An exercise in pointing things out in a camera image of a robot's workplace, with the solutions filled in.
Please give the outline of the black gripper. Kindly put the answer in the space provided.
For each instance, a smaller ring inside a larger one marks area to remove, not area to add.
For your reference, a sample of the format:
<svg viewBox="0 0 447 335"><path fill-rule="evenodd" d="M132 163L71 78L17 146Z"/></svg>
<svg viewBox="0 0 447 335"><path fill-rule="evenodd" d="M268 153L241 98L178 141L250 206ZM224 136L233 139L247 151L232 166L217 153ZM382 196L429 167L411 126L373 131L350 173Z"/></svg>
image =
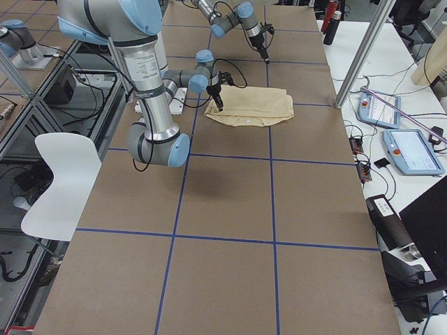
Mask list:
<svg viewBox="0 0 447 335"><path fill-rule="evenodd" d="M207 86L206 90L207 93L214 99L218 111L221 112L224 108L224 103L220 97L221 81L219 80L217 83Z"/></svg>
<svg viewBox="0 0 447 335"><path fill-rule="evenodd" d="M259 52L262 60L266 63L269 64L270 63L270 58L268 55L268 51L265 49L264 46L264 37L263 37L263 33L260 32L256 35L253 36L249 36L249 41L251 43L251 46Z"/></svg>

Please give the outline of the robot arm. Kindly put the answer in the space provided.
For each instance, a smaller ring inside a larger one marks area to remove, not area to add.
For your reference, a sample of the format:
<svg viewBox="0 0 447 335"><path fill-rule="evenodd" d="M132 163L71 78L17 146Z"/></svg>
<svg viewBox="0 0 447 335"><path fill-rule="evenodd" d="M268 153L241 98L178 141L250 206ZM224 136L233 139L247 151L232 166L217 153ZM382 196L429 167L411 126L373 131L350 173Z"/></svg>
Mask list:
<svg viewBox="0 0 447 335"><path fill-rule="evenodd" d="M270 44L265 45L264 34L268 32L274 36L274 27L272 24L262 23L258 20L250 1L235 5L233 8L225 1L216 1L215 3L206 0L190 1L191 5L187 5L186 1L182 1L182 3L188 8L199 10L207 18L212 33L218 39L223 38L229 31L240 25L247 45L259 53L265 64L270 63L268 55Z"/></svg>
<svg viewBox="0 0 447 335"><path fill-rule="evenodd" d="M111 42L124 60L130 85L140 104L143 121L132 124L128 151L146 164L182 166L189 154L189 136L173 121L170 102L179 88L213 97L218 108L221 80L213 68L214 57L201 50L193 70L162 73L155 45L162 28L158 1L58 1L61 32L97 45Z"/></svg>

